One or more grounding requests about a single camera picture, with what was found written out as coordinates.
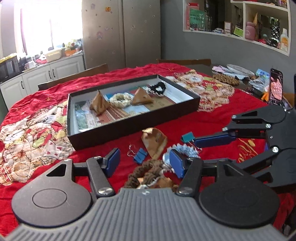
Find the white mug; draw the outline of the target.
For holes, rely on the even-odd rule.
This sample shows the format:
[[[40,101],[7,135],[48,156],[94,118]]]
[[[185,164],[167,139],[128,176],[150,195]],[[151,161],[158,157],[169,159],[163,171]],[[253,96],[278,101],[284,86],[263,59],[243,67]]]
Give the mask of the white mug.
[[[31,60],[25,64],[25,70],[29,70],[34,67],[36,67],[36,62],[33,60]]]

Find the light blue scrunchie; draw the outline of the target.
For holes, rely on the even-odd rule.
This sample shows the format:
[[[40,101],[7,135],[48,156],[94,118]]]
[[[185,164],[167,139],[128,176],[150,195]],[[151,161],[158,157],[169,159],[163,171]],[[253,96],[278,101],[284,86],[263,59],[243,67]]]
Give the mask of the light blue scrunchie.
[[[187,158],[200,158],[199,152],[195,150],[193,147],[186,145],[186,144],[176,144],[172,145],[171,147],[168,147],[166,152],[162,156],[162,160],[165,163],[166,166],[170,167],[172,171],[178,176],[178,177],[184,177],[186,170],[188,169],[188,166],[191,164],[190,161],[185,161],[184,164],[182,164],[180,161],[171,161],[170,160],[170,152],[171,150],[176,150],[179,152],[182,157],[185,159]]]

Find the silver refrigerator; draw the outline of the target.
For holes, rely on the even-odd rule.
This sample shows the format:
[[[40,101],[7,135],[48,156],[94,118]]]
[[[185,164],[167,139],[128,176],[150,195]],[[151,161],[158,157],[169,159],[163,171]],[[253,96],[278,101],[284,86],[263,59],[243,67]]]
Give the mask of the silver refrigerator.
[[[135,68],[161,57],[161,2],[82,1],[86,68]]]

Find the brown pyramid packet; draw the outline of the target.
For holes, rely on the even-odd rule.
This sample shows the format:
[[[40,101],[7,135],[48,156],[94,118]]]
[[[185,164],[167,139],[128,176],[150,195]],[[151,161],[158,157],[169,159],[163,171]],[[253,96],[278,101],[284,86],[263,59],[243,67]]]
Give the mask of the brown pyramid packet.
[[[134,94],[132,105],[141,105],[148,103],[153,103],[152,98],[143,88],[139,87]]]
[[[101,92],[98,91],[90,104],[90,109],[95,111],[97,115],[100,115],[104,113],[109,107],[110,102],[106,101]]]

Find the red bear quilt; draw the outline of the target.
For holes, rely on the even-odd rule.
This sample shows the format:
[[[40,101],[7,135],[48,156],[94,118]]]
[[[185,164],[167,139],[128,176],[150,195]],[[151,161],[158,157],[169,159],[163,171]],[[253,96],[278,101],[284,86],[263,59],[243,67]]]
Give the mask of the red bear quilt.
[[[20,100],[13,105],[3,121],[3,126],[16,123],[23,118],[31,118],[43,108],[50,108],[67,100],[68,95],[73,92],[96,87],[99,85],[117,82],[121,80],[149,76],[177,76],[188,71],[187,67],[172,63],[149,64],[137,68],[125,68],[114,70],[105,74],[98,74],[90,77],[77,78],[62,84],[55,85],[47,90],[38,91]],[[259,99],[246,94],[245,92],[233,89],[223,98],[222,104],[214,100],[203,101],[198,111],[180,118],[158,125],[168,138],[168,145],[177,144],[181,136],[192,132],[195,136],[206,136],[218,132],[231,120],[236,113],[253,110],[263,107],[264,103]],[[121,151],[121,161],[116,168],[114,175],[109,179],[115,191],[123,187],[128,175],[134,170],[136,164],[131,157],[127,156],[128,146],[135,145],[137,148],[143,146],[141,132],[112,140],[103,145],[75,151],[71,158],[75,162],[84,162],[87,158],[106,154],[113,148]],[[264,141],[259,139],[240,138],[229,145],[206,148],[201,152],[204,159],[230,158],[239,162],[260,154],[264,149]],[[8,235],[17,226],[18,221],[11,209],[13,195],[23,186],[20,182],[9,185],[1,185],[1,234]]]

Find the teal binder clip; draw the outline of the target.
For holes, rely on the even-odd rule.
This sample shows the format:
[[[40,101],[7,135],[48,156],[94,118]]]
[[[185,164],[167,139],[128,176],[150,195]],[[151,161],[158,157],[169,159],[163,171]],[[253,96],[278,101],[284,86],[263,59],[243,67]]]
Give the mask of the teal binder clip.
[[[194,137],[192,132],[186,133],[186,134],[181,136],[181,141],[184,144],[187,144],[187,145],[193,147],[198,152],[201,152],[203,149],[199,148],[199,147],[196,147],[195,144],[194,144],[194,140],[195,140],[195,137]]]

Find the Chinese history book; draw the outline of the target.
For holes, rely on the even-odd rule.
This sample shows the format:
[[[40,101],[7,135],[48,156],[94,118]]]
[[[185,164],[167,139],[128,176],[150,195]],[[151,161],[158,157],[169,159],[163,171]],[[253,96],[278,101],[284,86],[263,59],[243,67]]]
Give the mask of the Chinese history book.
[[[97,115],[95,111],[90,109],[90,104],[96,94],[95,90],[71,98],[68,127],[72,135],[181,102],[181,99],[175,94],[166,91],[163,97],[152,96],[153,103],[131,104],[126,108],[110,106],[104,113]]]

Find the smartphone on stand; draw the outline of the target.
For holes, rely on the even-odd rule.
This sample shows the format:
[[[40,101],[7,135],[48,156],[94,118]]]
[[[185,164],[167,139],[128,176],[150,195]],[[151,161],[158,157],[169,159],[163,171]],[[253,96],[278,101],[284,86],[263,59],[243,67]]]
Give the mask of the smartphone on stand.
[[[271,68],[269,82],[269,102],[281,105],[283,93],[283,73]]]

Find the black microwave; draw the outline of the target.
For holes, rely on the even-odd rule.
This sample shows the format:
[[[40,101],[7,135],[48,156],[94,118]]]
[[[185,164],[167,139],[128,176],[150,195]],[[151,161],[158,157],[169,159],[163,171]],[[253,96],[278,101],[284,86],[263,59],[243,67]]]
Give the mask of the black microwave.
[[[17,56],[10,57],[1,62],[0,81],[1,83],[21,73]]]

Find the cream crochet scrunchie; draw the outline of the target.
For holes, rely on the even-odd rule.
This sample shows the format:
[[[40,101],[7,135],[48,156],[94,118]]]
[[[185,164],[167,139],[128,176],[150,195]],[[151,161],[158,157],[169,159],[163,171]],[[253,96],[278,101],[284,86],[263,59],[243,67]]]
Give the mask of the cream crochet scrunchie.
[[[110,104],[115,108],[126,108],[131,105],[133,95],[130,93],[116,93],[110,99]]]

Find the brown packet gold edge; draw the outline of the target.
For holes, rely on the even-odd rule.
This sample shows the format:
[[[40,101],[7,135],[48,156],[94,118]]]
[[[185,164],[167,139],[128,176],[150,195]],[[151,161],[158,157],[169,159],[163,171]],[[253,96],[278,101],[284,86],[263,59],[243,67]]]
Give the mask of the brown packet gold edge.
[[[167,136],[157,128],[142,130],[142,142],[152,159],[158,159],[167,146]]]

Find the white kitchen cabinet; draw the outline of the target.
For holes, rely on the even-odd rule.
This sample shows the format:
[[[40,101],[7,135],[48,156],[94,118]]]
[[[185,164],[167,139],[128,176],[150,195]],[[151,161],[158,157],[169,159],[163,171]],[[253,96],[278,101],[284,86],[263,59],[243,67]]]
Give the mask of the white kitchen cabinet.
[[[64,78],[85,70],[83,53],[63,57],[25,71],[1,83],[1,93],[7,109],[13,104],[39,90],[38,85]]]

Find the black lace scrunchie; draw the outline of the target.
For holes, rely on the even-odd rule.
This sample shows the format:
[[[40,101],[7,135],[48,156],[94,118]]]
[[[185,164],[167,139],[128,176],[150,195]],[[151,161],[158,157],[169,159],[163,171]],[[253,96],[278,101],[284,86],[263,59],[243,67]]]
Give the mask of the black lace scrunchie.
[[[165,90],[166,90],[166,85],[162,81],[148,87],[148,92],[150,94],[157,95],[157,96],[164,96]]]

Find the brown crochet scrunchie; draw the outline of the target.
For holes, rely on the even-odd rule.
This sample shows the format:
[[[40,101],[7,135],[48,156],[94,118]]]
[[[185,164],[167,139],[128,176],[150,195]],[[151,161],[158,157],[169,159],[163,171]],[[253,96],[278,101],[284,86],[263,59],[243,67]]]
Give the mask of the brown crochet scrunchie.
[[[149,159],[137,166],[124,184],[124,188],[137,188],[140,185],[149,185],[161,176],[164,163],[162,160]]]

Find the beige plastic tub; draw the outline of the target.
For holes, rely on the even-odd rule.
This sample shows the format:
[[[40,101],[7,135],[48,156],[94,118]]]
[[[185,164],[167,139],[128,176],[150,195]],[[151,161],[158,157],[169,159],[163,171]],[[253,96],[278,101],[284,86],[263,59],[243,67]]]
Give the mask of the beige plastic tub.
[[[59,60],[62,57],[62,50],[54,50],[45,54],[48,63]]]

